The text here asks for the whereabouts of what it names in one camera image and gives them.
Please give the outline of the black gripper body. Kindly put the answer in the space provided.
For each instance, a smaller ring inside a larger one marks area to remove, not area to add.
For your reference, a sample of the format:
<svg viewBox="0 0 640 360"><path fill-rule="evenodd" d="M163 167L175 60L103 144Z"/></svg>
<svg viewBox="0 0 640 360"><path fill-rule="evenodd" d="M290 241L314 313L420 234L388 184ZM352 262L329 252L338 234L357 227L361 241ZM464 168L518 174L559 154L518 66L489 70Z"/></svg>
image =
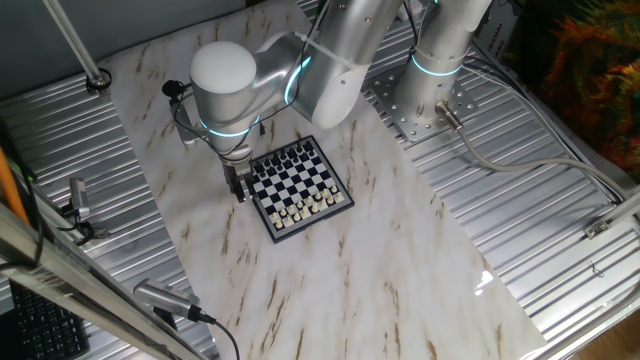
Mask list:
<svg viewBox="0 0 640 360"><path fill-rule="evenodd" d="M239 184L245 181L247 184L253 183L253 168L251 158L223 159L223 170L228 184Z"/></svg>

